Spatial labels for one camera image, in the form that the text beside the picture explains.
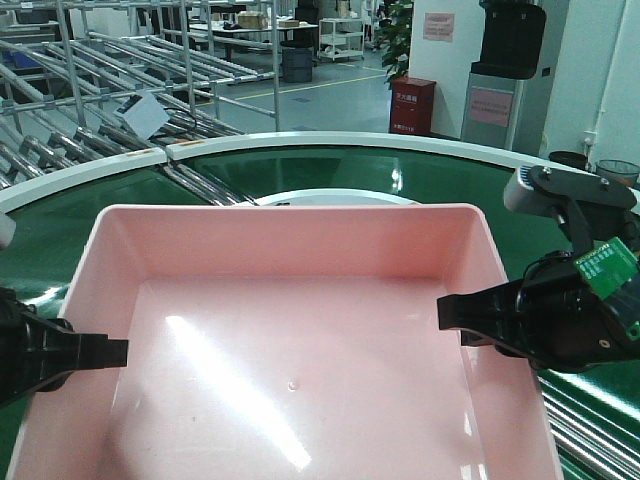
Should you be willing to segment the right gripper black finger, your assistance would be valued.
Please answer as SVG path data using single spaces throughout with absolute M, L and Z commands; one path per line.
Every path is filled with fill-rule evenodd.
M 462 346 L 493 346 L 502 355 L 524 358 L 517 297 L 522 281 L 437 299 L 440 330 L 460 332 Z

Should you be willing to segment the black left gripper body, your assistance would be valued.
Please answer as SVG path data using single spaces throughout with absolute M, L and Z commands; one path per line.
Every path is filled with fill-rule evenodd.
M 60 388 L 78 366 L 79 337 L 62 318 L 43 318 L 1 289 L 1 405 Z

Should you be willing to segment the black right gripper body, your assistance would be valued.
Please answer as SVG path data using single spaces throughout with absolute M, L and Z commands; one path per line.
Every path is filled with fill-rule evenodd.
M 551 252 L 525 269 L 517 297 L 518 356 L 536 370 L 562 373 L 637 360 L 639 344 L 626 337 L 570 260 L 567 252 Z

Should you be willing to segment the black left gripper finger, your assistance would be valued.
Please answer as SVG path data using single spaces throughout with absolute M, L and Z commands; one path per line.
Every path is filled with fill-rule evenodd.
M 128 363 L 129 341 L 106 334 L 79 334 L 76 370 L 122 368 Z

